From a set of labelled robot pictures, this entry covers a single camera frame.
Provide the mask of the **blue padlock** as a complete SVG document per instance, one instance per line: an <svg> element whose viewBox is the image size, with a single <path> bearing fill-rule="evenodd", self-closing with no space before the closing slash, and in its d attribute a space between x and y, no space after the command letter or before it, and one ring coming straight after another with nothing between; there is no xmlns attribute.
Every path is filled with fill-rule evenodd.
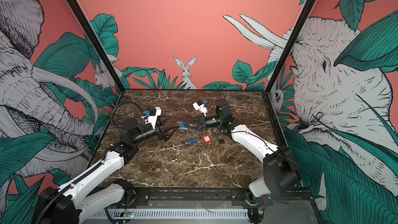
<svg viewBox="0 0 398 224"><path fill-rule="evenodd" d="M186 122L182 122L181 125L180 125L180 129L181 130L188 130L189 128L187 126L187 123Z"/></svg>
<svg viewBox="0 0 398 224"><path fill-rule="evenodd" d="M193 146L193 145L195 145L195 144L197 143L197 140L196 140L195 138L190 138L190 139L188 140L188 143L189 143L191 146Z"/></svg>

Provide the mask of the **red padlock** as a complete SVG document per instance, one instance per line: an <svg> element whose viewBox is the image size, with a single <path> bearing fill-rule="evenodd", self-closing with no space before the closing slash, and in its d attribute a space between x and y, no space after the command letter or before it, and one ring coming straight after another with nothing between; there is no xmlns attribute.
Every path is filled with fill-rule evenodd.
<svg viewBox="0 0 398 224"><path fill-rule="evenodd" d="M205 144L211 143L211 138L210 138L210 136L209 136L209 135L203 136L203 142L204 142Z"/></svg>

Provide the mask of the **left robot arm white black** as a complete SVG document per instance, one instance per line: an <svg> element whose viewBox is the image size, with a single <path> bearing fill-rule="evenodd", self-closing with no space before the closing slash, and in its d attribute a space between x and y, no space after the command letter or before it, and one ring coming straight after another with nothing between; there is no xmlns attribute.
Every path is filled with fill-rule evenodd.
<svg viewBox="0 0 398 224"><path fill-rule="evenodd" d="M117 142L102 159L57 189L47 188L38 199L33 214L34 224L80 224L96 212L125 199L134 200L133 185L118 179L107 188L92 193L101 182L128 164L139 151L139 143L154 136L168 141L179 126L163 126L164 119L156 116L154 124L146 126L134 118L118 129Z"/></svg>

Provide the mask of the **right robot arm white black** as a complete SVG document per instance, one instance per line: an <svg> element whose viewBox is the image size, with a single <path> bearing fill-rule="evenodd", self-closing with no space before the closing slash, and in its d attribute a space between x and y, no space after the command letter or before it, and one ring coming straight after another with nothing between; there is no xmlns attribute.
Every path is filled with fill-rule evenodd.
<svg viewBox="0 0 398 224"><path fill-rule="evenodd" d="M180 126L183 130L203 131L218 128L232 141L241 144L262 162L263 176L244 188L243 199L255 206L262 198L281 197L286 191L300 182L299 165L293 152L287 146L277 146L251 131L232 115L227 100L215 100L215 116L209 116L205 102L195 102L193 107L201 112Z"/></svg>

